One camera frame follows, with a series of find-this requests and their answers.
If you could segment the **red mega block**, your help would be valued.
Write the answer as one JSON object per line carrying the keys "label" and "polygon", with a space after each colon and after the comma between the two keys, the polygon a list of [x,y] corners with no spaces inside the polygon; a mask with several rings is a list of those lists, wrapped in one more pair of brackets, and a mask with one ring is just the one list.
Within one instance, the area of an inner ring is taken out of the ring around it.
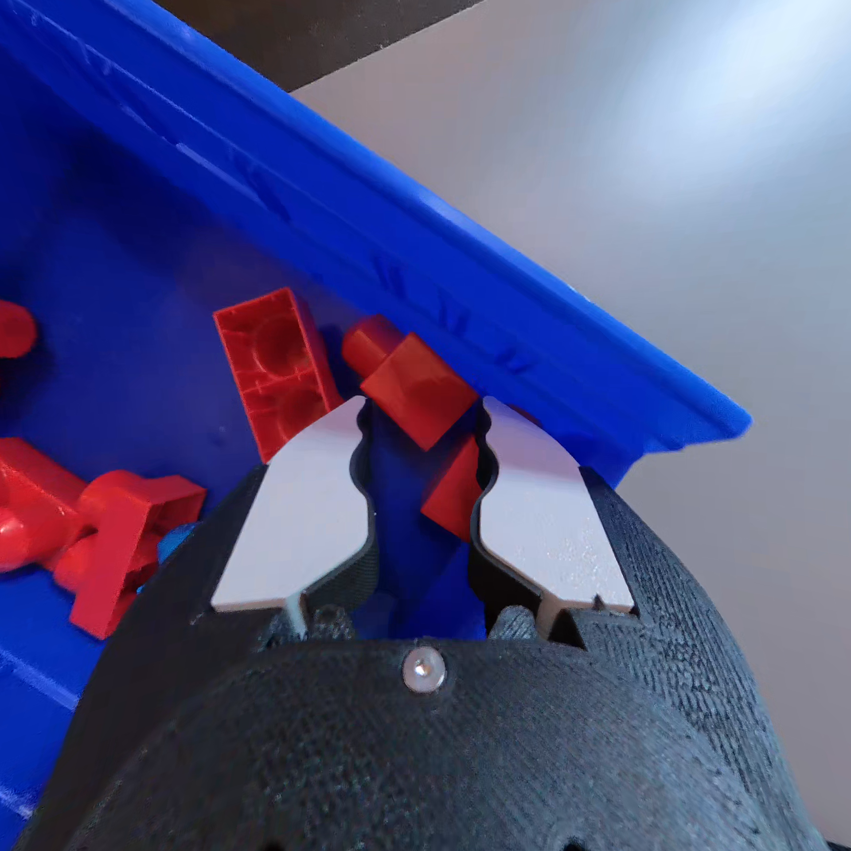
{"label": "red mega block", "polygon": [[346,332],[342,356],[361,378],[360,389],[416,446],[429,451],[474,405],[474,389],[415,333],[384,316]]}

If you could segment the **blue plastic bin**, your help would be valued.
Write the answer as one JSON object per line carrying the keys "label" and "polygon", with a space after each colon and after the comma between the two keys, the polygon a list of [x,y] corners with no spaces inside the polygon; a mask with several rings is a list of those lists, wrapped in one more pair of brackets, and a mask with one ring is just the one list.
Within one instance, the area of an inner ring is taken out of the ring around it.
{"label": "blue plastic bin", "polygon": [[34,350],[2,363],[2,437],[84,480],[207,489],[133,632],[159,685],[165,615],[212,579],[261,463],[214,312],[291,287],[340,392],[343,328],[381,314],[617,485],[648,453],[750,414],[568,283],[154,2],[2,2],[2,299]]}

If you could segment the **pile of mega blocks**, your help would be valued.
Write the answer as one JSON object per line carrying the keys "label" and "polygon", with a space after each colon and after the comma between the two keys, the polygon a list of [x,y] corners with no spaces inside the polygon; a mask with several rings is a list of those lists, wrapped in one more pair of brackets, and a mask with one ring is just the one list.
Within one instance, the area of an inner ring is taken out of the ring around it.
{"label": "pile of mega blocks", "polygon": [[[248,415],[263,465],[245,480],[249,489],[226,536],[210,556],[209,590],[195,605],[201,617],[251,615],[278,643],[287,636],[275,611],[220,614],[210,600],[261,484],[265,466],[307,426],[343,401],[324,344],[307,308],[291,289],[215,314],[215,324]],[[70,623],[95,639],[111,636],[158,569],[158,548],[192,526],[186,546],[205,533],[225,533],[224,520],[197,523],[206,490],[182,476],[145,478],[112,471],[85,483],[30,443],[2,438],[2,574],[37,566],[74,597]],[[316,632],[313,625],[311,633]]]}

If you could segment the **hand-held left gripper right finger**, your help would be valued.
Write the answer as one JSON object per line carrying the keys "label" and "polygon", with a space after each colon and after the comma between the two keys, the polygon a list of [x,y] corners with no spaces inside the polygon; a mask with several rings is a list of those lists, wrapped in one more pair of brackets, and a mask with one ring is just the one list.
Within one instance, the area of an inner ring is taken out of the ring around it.
{"label": "hand-held left gripper right finger", "polygon": [[633,613],[635,601],[579,463],[542,427],[494,397],[477,425],[470,586],[488,629],[509,607],[559,639],[575,610]]}

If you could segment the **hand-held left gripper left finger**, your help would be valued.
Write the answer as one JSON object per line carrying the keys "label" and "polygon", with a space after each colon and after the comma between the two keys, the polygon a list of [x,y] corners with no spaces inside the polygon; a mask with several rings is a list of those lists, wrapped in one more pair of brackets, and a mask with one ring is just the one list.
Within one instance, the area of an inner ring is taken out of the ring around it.
{"label": "hand-held left gripper left finger", "polygon": [[367,492],[369,402],[353,397],[267,463],[210,604],[220,614],[275,611],[287,636],[317,615],[352,616],[376,590],[376,511]]}

